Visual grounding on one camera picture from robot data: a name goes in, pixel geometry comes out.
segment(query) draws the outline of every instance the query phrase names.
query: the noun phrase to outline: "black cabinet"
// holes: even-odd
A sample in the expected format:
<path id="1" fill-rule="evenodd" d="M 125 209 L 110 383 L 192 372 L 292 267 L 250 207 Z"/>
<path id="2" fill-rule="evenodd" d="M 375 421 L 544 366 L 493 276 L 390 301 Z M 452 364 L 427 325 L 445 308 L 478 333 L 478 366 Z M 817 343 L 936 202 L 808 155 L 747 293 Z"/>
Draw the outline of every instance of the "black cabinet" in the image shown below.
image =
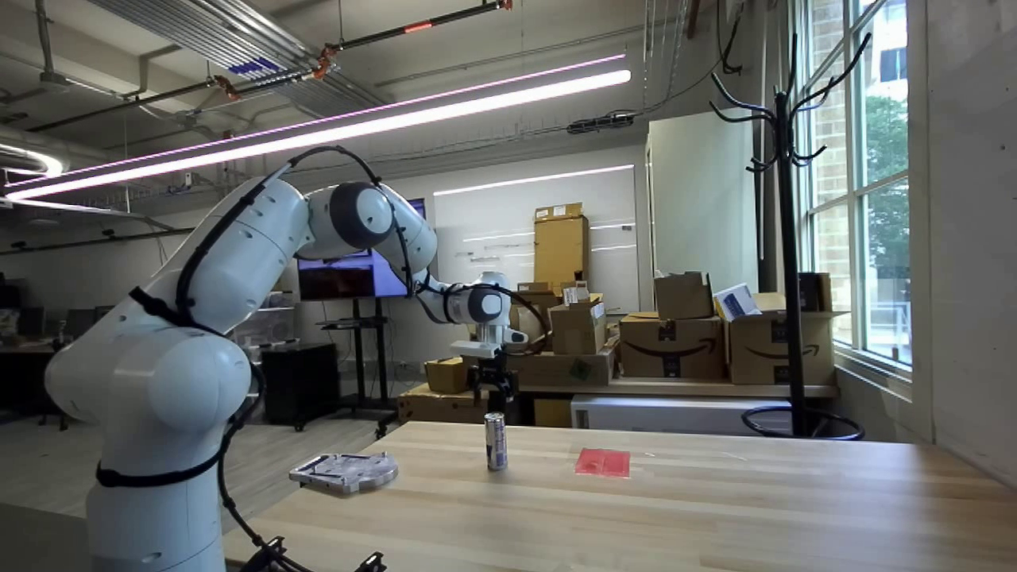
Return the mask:
<path id="1" fill-rule="evenodd" d="M 341 407 L 336 347 L 287 347 L 260 353 L 264 424 L 302 431 Z"/>

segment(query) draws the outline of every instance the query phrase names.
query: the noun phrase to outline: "white box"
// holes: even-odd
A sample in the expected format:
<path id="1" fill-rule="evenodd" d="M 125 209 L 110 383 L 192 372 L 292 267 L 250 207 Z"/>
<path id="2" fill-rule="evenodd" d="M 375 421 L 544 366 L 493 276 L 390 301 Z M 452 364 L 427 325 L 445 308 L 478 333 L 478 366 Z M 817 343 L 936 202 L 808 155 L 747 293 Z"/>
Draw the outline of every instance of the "white box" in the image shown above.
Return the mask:
<path id="1" fill-rule="evenodd" d="M 790 401 L 658 401 L 658 398 L 577 398 L 573 425 L 631 434 L 757 437 L 742 424 L 747 410 L 790 407 Z M 761 417 L 765 434 L 793 437 L 790 417 Z"/>

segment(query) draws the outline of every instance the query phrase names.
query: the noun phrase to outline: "coat rack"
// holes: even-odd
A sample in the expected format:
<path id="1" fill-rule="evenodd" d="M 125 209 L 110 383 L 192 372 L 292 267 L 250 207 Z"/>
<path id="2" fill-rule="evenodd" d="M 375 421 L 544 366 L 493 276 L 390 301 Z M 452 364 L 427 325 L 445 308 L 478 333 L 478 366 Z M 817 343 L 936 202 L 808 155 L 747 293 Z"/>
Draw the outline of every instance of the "coat rack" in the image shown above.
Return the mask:
<path id="1" fill-rule="evenodd" d="M 825 91 L 817 93 L 798 93 L 795 91 L 795 62 L 798 62 L 798 36 L 793 36 L 793 67 L 786 93 L 772 95 L 772 110 L 757 103 L 742 103 L 728 93 L 728 87 L 713 74 L 713 84 L 718 87 L 721 99 L 738 110 L 742 114 L 721 112 L 716 103 L 708 110 L 726 123 L 765 123 L 772 137 L 772 158 L 761 164 L 755 158 L 747 168 L 764 174 L 776 165 L 779 183 L 779 227 L 781 227 L 781 257 L 786 257 L 786 333 L 790 333 L 790 387 L 793 387 L 793 434 L 795 439 L 813 437 L 811 410 L 803 407 L 803 372 L 802 372 L 802 293 L 798 293 L 798 238 L 795 238 L 795 186 L 793 186 L 793 165 L 803 168 L 817 155 L 825 155 L 826 147 L 813 152 L 795 149 L 795 122 L 798 114 L 808 114 L 826 103 L 826 95 L 850 80 L 850 74 L 857 67 L 871 36 L 863 40 L 855 47 L 850 67 L 838 77 L 830 77 Z"/>

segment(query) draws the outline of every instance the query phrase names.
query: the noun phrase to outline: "monitor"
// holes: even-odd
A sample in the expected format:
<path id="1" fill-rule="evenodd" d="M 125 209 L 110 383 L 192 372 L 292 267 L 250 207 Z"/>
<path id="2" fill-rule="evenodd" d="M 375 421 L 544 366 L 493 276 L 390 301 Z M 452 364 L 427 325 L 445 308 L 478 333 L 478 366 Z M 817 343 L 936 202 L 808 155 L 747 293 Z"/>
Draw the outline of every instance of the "monitor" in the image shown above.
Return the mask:
<path id="1" fill-rule="evenodd" d="M 298 298 L 408 298 L 408 282 L 379 252 L 297 260 Z"/>

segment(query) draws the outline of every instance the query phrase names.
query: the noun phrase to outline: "workbench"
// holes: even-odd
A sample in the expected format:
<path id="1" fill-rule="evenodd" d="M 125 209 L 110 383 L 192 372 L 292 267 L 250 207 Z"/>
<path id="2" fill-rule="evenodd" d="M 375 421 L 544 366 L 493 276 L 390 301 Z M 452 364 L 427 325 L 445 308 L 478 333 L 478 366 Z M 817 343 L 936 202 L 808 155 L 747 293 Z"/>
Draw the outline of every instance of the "workbench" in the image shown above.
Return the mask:
<path id="1" fill-rule="evenodd" d="M 373 550 L 394 572 L 1017 568 L 1017 494 L 930 446 L 508 425 L 508 474 L 486 474 L 480 424 L 408 424 L 365 453 L 402 477 L 297 490 L 256 532 L 335 572 Z M 579 474 L 579 453 L 622 453 L 631 477 Z"/>

